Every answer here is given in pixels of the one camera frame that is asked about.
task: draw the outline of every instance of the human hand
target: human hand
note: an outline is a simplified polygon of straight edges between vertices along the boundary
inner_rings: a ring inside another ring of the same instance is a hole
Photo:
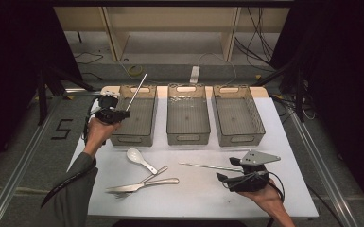
[[[264,189],[256,192],[237,192],[254,201],[262,210],[267,212],[269,216],[274,218],[279,226],[294,226],[293,220],[283,206],[282,200],[277,191],[267,184]]]
[[[96,152],[101,148],[114,131],[120,128],[120,123],[105,124],[95,117],[88,123],[88,137],[84,152],[88,153],[93,159]]]

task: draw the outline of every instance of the fork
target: fork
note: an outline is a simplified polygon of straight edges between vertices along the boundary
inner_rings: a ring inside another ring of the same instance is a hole
[[[152,178],[160,175],[161,173],[165,172],[166,170],[167,170],[167,166],[164,166],[164,167],[162,167],[161,169],[158,170],[157,174],[151,174],[149,177],[145,178],[140,183],[146,183],[147,181],[149,181]],[[114,196],[117,199],[122,199],[122,198],[126,198],[127,196],[129,196],[131,194],[132,194],[132,192],[119,192],[119,193],[114,194]]]

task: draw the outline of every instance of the white spoon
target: white spoon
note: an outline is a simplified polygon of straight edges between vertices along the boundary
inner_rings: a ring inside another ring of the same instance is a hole
[[[152,174],[157,174],[158,170],[156,170],[152,165],[144,160],[143,155],[141,155],[140,151],[136,148],[128,149],[128,158],[133,161],[134,163],[141,164],[145,166]]]

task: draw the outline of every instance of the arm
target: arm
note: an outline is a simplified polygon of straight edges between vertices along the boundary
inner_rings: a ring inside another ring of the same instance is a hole
[[[120,124],[104,125],[96,118],[89,123],[88,140],[84,151],[78,156],[69,171],[59,178],[58,183],[74,176],[95,164],[95,155],[103,141],[109,138]],[[84,226],[88,204],[98,169],[94,167],[84,177],[68,184],[53,196],[40,210],[30,226]]]
[[[257,192],[238,192],[238,194],[254,201],[262,210],[267,212],[269,216],[275,219],[279,226],[294,227],[293,220],[287,213],[279,194],[274,188],[267,186]]]

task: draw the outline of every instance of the clear plastic bin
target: clear plastic bin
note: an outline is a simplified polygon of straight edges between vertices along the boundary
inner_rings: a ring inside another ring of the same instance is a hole
[[[212,103],[221,147],[259,145],[265,128],[248,85],[213,86]]]
[[[206,145],[211,132],[203,84],[169,84],[166,133],[169,145]]]
[[[125,110],[130,102],[137,86],[123,85],[119,93],[122,99],[117,107]],[[142,85],[134,101],[129,107],[130,118],[122,121],[122,127],[111,136],[114,146],[151,147],[153,143],[156,109],[157,87]]]

